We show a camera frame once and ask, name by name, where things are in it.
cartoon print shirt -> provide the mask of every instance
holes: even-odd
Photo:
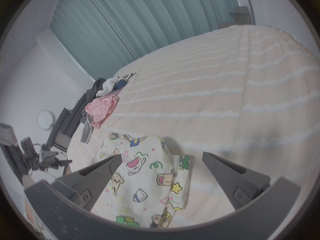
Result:
[[[189,189],[183,157],[174,177],[177,160],[162,138],[113,133],[103,140],[95,162],[116,154],[121,154],[122,164],[102,194],[112,219],[134,227],[167,227],[174,212],[183,209]]]

white round mirror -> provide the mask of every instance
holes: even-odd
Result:
[[[38,126],[45,131],[49,131],[53,125],[54,119],[50,111],[41,110],[37,116]]]

green curtain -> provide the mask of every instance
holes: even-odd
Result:
[[[59,0],[50,28],[94,79],[233,21],[238,0]]]

ceiling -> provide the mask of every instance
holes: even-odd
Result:
[[[0,91],[19,61],[49,27],[58,0],[31,0],[15,20],[0,49]]]

mattress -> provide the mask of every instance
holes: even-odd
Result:
[[[123,67],[137,73],[118,94],[113,114],[80,142],[72,137],[74,172],[94,162],[112,132],[158,135],[172,154],[190,155],[186,208],[170,227],[197,225],[234,212],[202,162],[203,151],[302,187],[289,220],[320,169],[320,64],[273,27],[231,26],[174,43]],[[102,194],[92,213],[108,218]]]

